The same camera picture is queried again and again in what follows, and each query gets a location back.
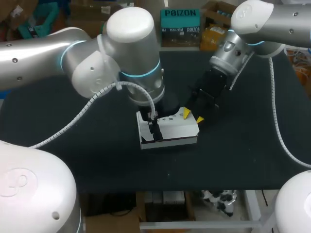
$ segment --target teal box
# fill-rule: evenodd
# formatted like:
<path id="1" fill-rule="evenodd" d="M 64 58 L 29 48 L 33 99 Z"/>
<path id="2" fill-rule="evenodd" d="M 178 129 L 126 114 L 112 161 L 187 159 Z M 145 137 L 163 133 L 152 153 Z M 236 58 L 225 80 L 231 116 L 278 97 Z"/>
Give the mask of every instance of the teal box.
<path id="1" fill-rule="evenodd" d="M 200 10 L 161 10 L 161 44 L 163 47 L 200 45 Z"/>

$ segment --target blue led ring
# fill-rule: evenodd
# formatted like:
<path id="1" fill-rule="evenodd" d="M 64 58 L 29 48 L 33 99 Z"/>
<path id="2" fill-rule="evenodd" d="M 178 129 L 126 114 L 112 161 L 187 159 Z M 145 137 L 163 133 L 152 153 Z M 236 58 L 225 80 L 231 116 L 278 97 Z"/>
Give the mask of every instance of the blue led ring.
<path id="1" fill-rule="evenodd" d="M 147 75 L 153 73 L 153 72 L 159 67 L 160 61 L 161 61 L 161 60 L 159 60 L 159 62 L 158 62 L 158 64 L 156 65 L 155 68 L 153 68 L 152 70 L 150 70 L 148 73 L 145 73 L 145 74 L 132 75 L 132 74 L 126 74 L 126 73 L 124 73 L 124 72 L 121 72 L 121 73 L 124 74 L 124 75 L 127 76 L 127 77 L 130 77 L 130 78 L 142 78 L 142 77 L 145 77 L 145 76 L 147 76 Z"/>

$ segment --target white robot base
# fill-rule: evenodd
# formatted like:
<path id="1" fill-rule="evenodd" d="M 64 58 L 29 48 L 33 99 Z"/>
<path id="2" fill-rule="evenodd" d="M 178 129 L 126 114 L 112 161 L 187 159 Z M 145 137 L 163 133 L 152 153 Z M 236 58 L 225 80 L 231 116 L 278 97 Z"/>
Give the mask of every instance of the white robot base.
<path id="1" fill-rule="evenodd" d="M 0 232 L 83 232 L 75 180 L 63 161 L 3 141 L 0 151 Z"/>

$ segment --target white cable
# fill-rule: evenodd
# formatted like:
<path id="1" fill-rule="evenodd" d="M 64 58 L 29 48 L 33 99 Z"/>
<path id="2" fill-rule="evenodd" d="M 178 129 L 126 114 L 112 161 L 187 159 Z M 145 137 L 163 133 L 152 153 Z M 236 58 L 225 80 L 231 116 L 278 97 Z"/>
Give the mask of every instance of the white cable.
<path id="1" fill-rule="evenodd" d="M 296 163 L 305 166 L 307 168 L 311 168 L 310 164 L 306 164 L 300 160 L 298 160 L 297 158 L 295 158 L 292 153 L 287 149 L 286 145 L 283 142 L 281 133 L 280 133 L 280 129 L 278 128 L 278 122 L 277 122 L 277 116 L 276 116 L 276 92 L 275 92 L 275 83 L 274 83 L 274 70 L 273 70 L 273 62 L 272 62 L 272 58 L 269 58 L 269 65 L 270 65 L 270 73 L 271 73 L 271 95 L 272 95 L 272 111 L 273 111 L 273 118 L 274 118 L 274 125 L 276 127 L 276 133 L 277 133 L 277 137 L 278 140 L 281 143 L 281 146 L 283 147 L 284 151 L 286 152 L 286 154 L 292 159 L 294 160 Z"/>
<path id="2" fill-rule="evenodd" d="M 231 86 L 230 86 L 230 89 L 229 89 L 230 91 L 232 90 L 232 88 L 233 88 L 235 82 L 237 81 L 239 75 L 242 73 L 244 67 L 246 66 L 246 64 L 247 64 L 247 62 L 249 61 L 249 59 L 251 59 L 251 57 L 253 56 L 253 54 L 254 54 L 254 52 L 252 52 L 252 53 L 248 56 L 248 58 L 246 59 L 246 61 L 243 63 L 241 69 L 239 70 L 239 72 L 237 73 L 237 75 L 234 77 L 234 80 L 233 80 L 233 82 L 232 82 L 232 84 L 231 84 Z"/>
<path id="3" fill-rule="evenodd" d="M 149 93 L 142 88 L 141 86 L 135 84 L 135 83 L 131 83 L 131 82 L 118 82 L 119 85 L 125 85 L 125 86 L 131 86 L 136 88 L 137 90 L 141 91 L 144 96 L 147 98 L 150 107 L 151 107 L 151 119 L 154 119 L 156 116 L 156 108 L 155 108 L 155 104 L 151 98 L 151 96 L 149 95 Z M 105 88 L 103 88 L 102 90 L 100 90 L 99 92 L 97 92 L 84 106 L 84 108 L 79 112 L 79 114 L 68 124 L 66 125 L 64 128 L 62 128 L 60 131 L 58 131 L 57 133 L 55 133 L 54 135 L 52 135 L 51 137 L 49 137 L 48 139 L 34 145 L 31 146 L 30 148 L 32 149 L 37 149 L 43 145 L 48 144 L 49 142 L 53 141 L 54 139 L 58 138 L 60 135 L 62 135 L 63 133 L 65 133 L 68 129 L 70 129 L 83 115 L 84 113 L 86 113 L 86 111 L 90 108 L 90 106 L 94 103 L 94 101 L 103 96 L 104 94 L 106 94 L 111 88 L 113 88 L 114 86 L 116 86 L 116 83 L 112 83 L 108 86 L 106 86 Z"/>

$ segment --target small white box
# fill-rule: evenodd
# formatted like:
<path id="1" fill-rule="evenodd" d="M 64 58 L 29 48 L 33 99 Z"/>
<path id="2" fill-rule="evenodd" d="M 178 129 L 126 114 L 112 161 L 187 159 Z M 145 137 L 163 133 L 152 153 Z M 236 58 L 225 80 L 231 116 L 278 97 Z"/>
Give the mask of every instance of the small white box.
<path id="1" fill-rule="evenodd" d="M 154 141 L 153 135 L 150 133 L 148 122 L 142 119 L 140 112 L 137 112 L 140 148 L 143 150 L 196 143 L 200 131 L 198 124 L 191 113 L 187 119 L 184 119 L 183 109 L 180 108 L 175 115 L 158 119 L 163 140 L 157 142 Z"/>

